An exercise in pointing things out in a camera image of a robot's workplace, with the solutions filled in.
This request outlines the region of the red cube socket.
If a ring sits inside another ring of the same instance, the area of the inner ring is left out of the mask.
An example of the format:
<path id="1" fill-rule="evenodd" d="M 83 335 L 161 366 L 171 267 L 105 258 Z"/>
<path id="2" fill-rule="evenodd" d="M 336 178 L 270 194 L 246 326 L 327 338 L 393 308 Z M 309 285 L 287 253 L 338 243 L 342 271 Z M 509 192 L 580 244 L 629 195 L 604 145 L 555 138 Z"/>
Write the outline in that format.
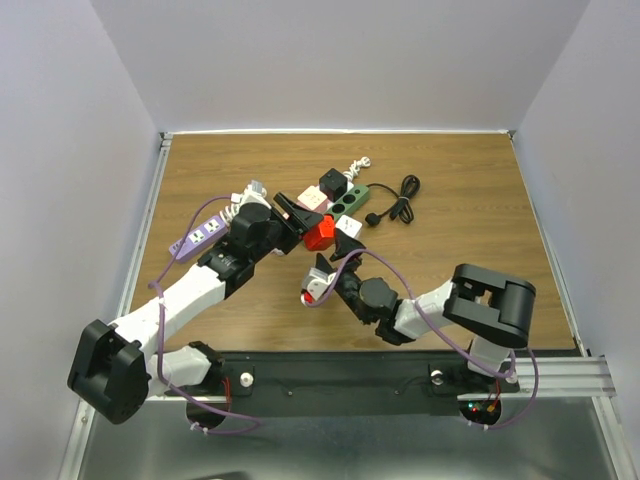
<path id="1" fill-rule="evenodd" d="M 325 251 L 334 244 L 335 221 L 331 215 L 325 215 L 323 220 L 309 230 L 303 237 L 303 242 L 309 251 Z"/>

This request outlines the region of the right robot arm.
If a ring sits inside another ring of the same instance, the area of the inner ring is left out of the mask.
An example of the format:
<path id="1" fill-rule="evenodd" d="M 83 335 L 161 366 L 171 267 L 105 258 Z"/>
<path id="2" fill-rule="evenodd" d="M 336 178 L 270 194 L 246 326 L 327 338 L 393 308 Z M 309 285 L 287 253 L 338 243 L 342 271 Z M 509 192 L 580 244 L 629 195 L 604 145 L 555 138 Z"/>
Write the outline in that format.
<path id="1" fill-rule="evenodd" d="M 515 352 L 529 343 L 536 287 L 521 278 L 463 263 L 438 288 L 417 295 L 406 278 L 379 254 L 342 230 L 330 258 L 316 256 L 304 277 L 300 300 L 318 307 L 337 294 L 364 324 L 392 345 L 411 343 L 432 332 L 462 356 L 460 378 L 482 390 L 495 378 L 517 379 Z M 357 269 L 370 256 L 393 273 L 407 291 L 402 299 L 382 277 L 362 279 Z"/>

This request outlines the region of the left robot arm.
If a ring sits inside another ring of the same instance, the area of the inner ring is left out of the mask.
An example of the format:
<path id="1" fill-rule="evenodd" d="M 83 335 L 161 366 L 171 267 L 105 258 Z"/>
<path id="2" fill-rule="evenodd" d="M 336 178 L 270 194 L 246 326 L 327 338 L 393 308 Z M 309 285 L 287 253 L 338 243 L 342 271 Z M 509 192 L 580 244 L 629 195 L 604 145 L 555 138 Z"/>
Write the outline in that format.
<path id="1" fill-rule="evenodd" d="M 196 341 L 167 353 L 167 339 L 203 311 L 223 302 L 254 275 L 273 250 L 289 253 L 324 219 L 277 195 L 270 204 L 240 206 L 228 231 L 173 285 L 109 323 L 81 333 L 68 387 L 111 423 L 131 418 L 151 396 L 180 387 L 230 394 L 222 356 Z"/>

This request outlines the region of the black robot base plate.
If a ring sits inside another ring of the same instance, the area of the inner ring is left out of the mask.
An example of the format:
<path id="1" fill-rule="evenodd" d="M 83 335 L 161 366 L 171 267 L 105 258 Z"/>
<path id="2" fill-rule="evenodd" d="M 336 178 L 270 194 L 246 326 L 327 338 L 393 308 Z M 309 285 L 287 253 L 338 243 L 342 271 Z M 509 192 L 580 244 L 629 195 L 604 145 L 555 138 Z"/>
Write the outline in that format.
<path id="1" fill-rule="evenodd" d="M 459 397 L 519 387 L 468 369 L 447 351 L 225 352 L 189 393 L 231 395 L 233 412 L 259 417 L 455 416 Z"/>

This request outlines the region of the purple power strip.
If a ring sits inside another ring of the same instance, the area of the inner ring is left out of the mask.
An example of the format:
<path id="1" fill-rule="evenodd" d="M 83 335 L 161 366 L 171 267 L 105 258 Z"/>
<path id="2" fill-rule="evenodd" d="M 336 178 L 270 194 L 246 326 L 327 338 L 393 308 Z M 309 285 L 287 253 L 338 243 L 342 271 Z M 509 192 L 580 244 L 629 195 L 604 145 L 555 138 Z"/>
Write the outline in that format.
<path id="1" fill-rule="evenodd" d="M 180 245 L 181 240 L 171 245 L 168 251 L 171 255 L 176 256 L 178 263 L 186 263 L 211 247 L 227 231 L 228 227 L 222 218 L 214 215 L 190 231 L 179 252 L 177 252 L 177 247 Z"/>

